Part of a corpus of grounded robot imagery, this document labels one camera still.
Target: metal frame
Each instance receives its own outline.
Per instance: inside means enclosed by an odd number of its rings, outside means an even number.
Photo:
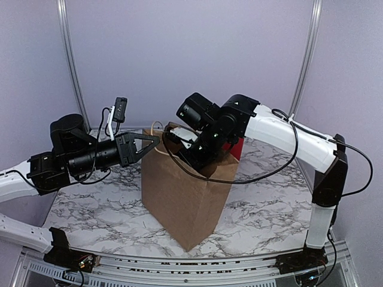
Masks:
[[[337,264],[343,267],[347,287],[358,287],[351,257],[344,241],[336,242]],[[277,286],[275,280],[312,270],[280,275],[275,257],[288,252],[237,258],[148,258],[98,253],[100,265],[85,273],[85,286],[155,287],[155,286]],[[334,260],[333,248],[326,245],[328,267]],[[81,283],[79,274],[69,273],[62,279],[62,267],[42,260],[43,254],[24,248],[17,263],[12,287],[22,287],[29,271],[74,285]]]
[[[75,93],[76,102],[80,113],[84,118],[86,131],[90,131],[89,118],[86,112],[83,94],[80,88],[80,82],[77,77],[76,66],[74,62],[74,55],[72,50],[71,34],[69,33],[68,16],[66,15],[66,2],[65,0],[57,0],[57,7],[59,10],[59,20],[61,33],[63,37],[63,44],[65,49],[66,60],[68,62],[69,73],[71,75],[72,85]]]
[[[315,44],[317,42],[319,21],[322,12],[322,0],[314,0],[312,7],[311,22],[309,27],[309,33],[306,44],[306,51],[303,57],[302,67],[300,69],[300,75],[295,89],[293,101],[288,112],[289,115],[296,114],[299,103],[302,99],[303,88],[305,87],[306,77],[309,70],[309,66],[314,54]]]

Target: brown paper bag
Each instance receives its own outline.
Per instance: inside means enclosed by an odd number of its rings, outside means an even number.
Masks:
[[[161,132],[153,132],[161,137]],[[174,152],[180,146],[167,142]],[[166,152],[162,144],[157,149]],[[177,158],[193,172],[195,170]],[[184,172],[168,155],[155,150],[142,159],[142,202],[150,213],[164,226],[170,235],[189,251],[214,232],[231,188],[196,179]],[[234,180],[238,160],[230,153],[204,169],[211,178]]]

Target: robotic arm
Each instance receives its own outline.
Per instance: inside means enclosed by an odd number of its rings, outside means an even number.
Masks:
[[[107,128],[111,139],[101,142],[85,132],[81,115],[66,115],[51,123],[52,151],[33,155],[11,169],[0,171],[0,202],[43,196],[85,183],[96,169],[105,172],[116,164],[126,167],[139,161],[159,143],[159,138],[136,133],[114,135],[111,122],[117,126],[124,122],[126,105],[127,99],[118,97],[109,109]],[[138,150],[135,139],[149,140],[151,144]],[[0,237],[45,253],[45,261],[63,267],[81,265],[84,271],[90,271],[95,263],[92,254],[71,250],[65,232],[57,228],[34,227],[0,214]],[[78,258],[85,258],[85,262],[75,262]]]
[[[315,169],[312,213],[303,251],[281,255],[277,259],[277,266],[281,274],[284,274],[328,262],[324,244],[330,225],[335,221],[348,169],[345,147],[341,145],[344,138],[341,135],[331,137],[318,133],[297,124],[292,118],[277,116],[267,106],[241,94],[232,96],[220,108],[195,93],[181,105],[177,116],[191,128],[200,131],[198,136],[184,138],[179,130],[171,131],[184,140],[184,147],[177,155],[197,171],[214,161],[226,142],[234,145],[239,138],[245,136],[293,154],[296,140],[291,124],[295,124],[298,127],[296,131],[299,142],[296,157]],[[167,135],[169,140],[174,141],[170,133]]]

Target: white marble surface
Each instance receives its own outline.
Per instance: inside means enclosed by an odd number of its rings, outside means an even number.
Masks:
[[[250,179],[288,159],[276,148],[246,141],[236,178]],[[238,257],[303,246],[311,194],[295,164],[254,184],[234,185],[214,234],[190,252],[142,205],[140,173],[140,164],[113,167],[102,183],[62,189],[44,226],[63,229],[72,247],[144,257]]]

